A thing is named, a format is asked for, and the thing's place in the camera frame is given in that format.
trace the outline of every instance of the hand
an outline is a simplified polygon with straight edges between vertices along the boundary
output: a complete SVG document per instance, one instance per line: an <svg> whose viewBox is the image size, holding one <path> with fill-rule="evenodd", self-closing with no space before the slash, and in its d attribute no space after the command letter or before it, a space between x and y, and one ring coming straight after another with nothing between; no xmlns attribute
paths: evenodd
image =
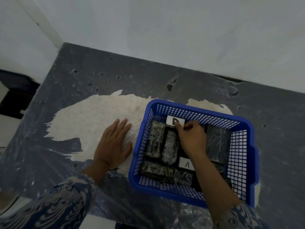
<svg viewBox="0 0 305 229"><path fill-rule="evenodd" d="M129 142L122 150L122 142L131 128L131 124L126 127L127 119L124 119L118 126L120 120L117 119L111 126L106 128L94 153L93 162L104 162L109 169L117 168L122 164L132 150L132 142Z"/></svg>
<svg viewBox="0 0 305 229"><path fill-rule="evenodd" d="M206 155L206 134L198 121L190 121L184 125L175 123L178 131L181 146L189 158L207 158Z"/></svg>

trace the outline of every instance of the finger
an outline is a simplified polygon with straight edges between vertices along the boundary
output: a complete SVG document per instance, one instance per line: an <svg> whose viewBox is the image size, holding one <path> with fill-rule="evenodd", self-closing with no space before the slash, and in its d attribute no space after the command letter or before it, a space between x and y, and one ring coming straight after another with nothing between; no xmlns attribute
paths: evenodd
<svg viewBox="0 0 305 229"><path fill-rule="evenodd" d="M176 127L176 129L178 131L179 136L181 136L184 133L182 125L180 123L176 122L175 123L175 127Z"/></svg>
<svg viewBox="0 0 305 229"><path fill-rule="evenodd" d="M107 127L103 133L102 139L104 139L107 136L107 133L109 131L109 127Z"/></svg>
<svg viewBox="0 0 305 229"><path fill-rule="evenodd" d="M196 126L196 125L199 125L198 121L193 120L193 121L187 122L187 123L184 125L184 127L185 127L185 128L189 128L189 127L194 127L194 126Z"/></svg>
<svg viewBox="0 0 305 229"><path fill-rule="evenodd" d="M119 134L117 135L117 138L122 142L124 137L126 136L127 132L130 130L130 128L132 127L132 124L128 124L125 128L123 128Z"/></svg>
<svg viewBox="0 0 305 229"><path fill-rule="evenodd" d="M113 132L113 136L116 138L117 135L120 133L120 131L125 127L127 123L127 119L125 118L120 124L119 126L116 128L116 130Z"/></svg>
<svg viewBox="0 0 305 229"><path fill-rule="evenodd" d="M127 158L131 151L132 151L132 142L129 142L129 143L126 145L126 148L125 148L124 151L123 151L124 157Z"/></svg>
<svg viewBox="0 0 305 229"><path fill-rule="evenodd" d="M113 124L111 126L109 126L109 130L107 133L107 138L111 137L113 132L115 131L117 125L119 124L120 120L116 119L115 122L113 122Z"/></svg>

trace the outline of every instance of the person's left hand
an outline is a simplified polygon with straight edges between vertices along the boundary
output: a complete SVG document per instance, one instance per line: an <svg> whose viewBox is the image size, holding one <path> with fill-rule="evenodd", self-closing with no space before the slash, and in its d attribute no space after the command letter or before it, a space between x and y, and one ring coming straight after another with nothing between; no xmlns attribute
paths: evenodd
<svg viewBox="0 0 305 229"><path fill-rule="evenodd" d="M125 127L127 119L124 119L120 124L119 122L120 120L117 119L106 128L93 157L94 162L104 162L109 166L109 169L117 168L122 164L132 150L132 142L129 142L122 150L123 139L132 125L128 124Z"/></svg>

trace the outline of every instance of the person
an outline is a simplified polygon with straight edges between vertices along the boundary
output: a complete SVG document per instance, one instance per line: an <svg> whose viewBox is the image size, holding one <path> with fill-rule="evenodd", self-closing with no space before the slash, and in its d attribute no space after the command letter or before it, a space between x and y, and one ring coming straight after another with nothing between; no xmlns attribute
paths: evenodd
<svg viewBox="0 0 305 229"><path fill-rule="evenodd" d="M0 222L0 228L78 228L94 201L97 186L110 169L125 161L132 150L122 142L131 128L117 119L103 133L93 162L79 176L70 177ZM197 121L176 123L181 146L187 153L206 199L215 228L267 228L253 208L243 203L223 180L205 153L204 129Z"/></svg>

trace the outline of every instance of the black letter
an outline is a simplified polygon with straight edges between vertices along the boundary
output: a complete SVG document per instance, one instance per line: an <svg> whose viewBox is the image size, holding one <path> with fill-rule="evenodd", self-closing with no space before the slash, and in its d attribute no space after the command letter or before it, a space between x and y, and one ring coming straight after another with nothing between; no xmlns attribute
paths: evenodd
<svg viewBox="0 0 305 229"><path fill-rule="evenodd" d="M179 121L176 118L173 118L173 125L175 125L175 122L179 123Z"/></svg>

